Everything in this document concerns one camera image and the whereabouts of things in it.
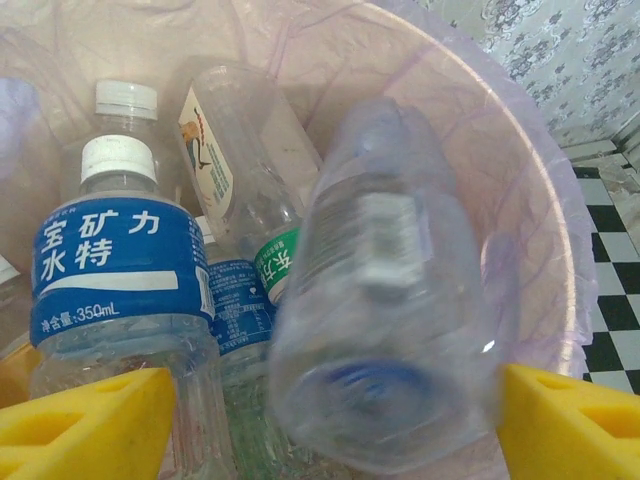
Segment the clear plastic bottle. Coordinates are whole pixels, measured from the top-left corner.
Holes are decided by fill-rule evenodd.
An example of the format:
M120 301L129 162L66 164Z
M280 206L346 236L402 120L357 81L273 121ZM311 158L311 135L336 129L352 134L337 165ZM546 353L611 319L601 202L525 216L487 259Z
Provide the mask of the clear plastic bottle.
M417 110L385 99L347 116L296 255L269 357L294 440L394 474L489 431L498 358L478 247Z
M253 264L220 248L206 219L196 220L204 234L216 304L211 330L220 345L225 408L240 477L350 480L344 466L292 444L267 411L267 350L275 308Z
M137 138L153 152L158 193L180 203L184 166L180 154L172 151L156 132L158 95L148 86L118 80L99 80L96 83L96 118L98 128L88 137L66 145L60 171L62 203L78 196L80 187L82 150L94 138L120 134Z
M255 263L277 304L297 243L302 203L273 167L246 108L237 104L238 85L228 71L204 72L189 89L178 120L183 156L216 240Z
M31 342L44 360L32 396L167 367L178 404L159 478L235 478L197 224L158 197L151 150L135 138L88 142L81 175L80 198L34 242Z

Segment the green bottle label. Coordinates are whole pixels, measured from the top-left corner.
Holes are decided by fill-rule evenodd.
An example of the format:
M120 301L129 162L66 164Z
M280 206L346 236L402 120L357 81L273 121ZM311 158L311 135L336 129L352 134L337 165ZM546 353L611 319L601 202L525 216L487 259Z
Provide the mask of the green bottle label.
M298 229L295 228L268 241L256 255L256 269L274 305L284 291L297 241Z

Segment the checkered floor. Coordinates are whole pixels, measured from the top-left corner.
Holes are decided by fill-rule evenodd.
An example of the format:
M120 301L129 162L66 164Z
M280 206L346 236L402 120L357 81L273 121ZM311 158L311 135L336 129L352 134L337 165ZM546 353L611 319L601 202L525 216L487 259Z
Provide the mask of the checkered floor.
M592 314L593 344L584 348L585 380L640 395L640 255L597 168L575 168L593 220L600 286Z

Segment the wall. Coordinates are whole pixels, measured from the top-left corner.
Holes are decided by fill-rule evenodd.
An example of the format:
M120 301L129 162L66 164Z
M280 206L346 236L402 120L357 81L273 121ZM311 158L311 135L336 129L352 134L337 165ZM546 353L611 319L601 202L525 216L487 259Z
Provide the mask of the wall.
M500 62L561 146L611 138L640 111L640 0L414 1Z

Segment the bottle neck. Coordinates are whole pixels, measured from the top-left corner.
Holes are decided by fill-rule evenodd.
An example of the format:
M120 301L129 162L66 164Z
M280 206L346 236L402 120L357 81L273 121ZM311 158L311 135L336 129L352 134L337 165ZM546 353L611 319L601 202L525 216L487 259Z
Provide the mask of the bottle neck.
M81 195L114 191L156 194L157 185L138 173L105 172L86 179L80 186Z
M148 118L135 117L130 115L103 115L100 117L100 124L103 130L122 131L128 133L150 132L156 121Z

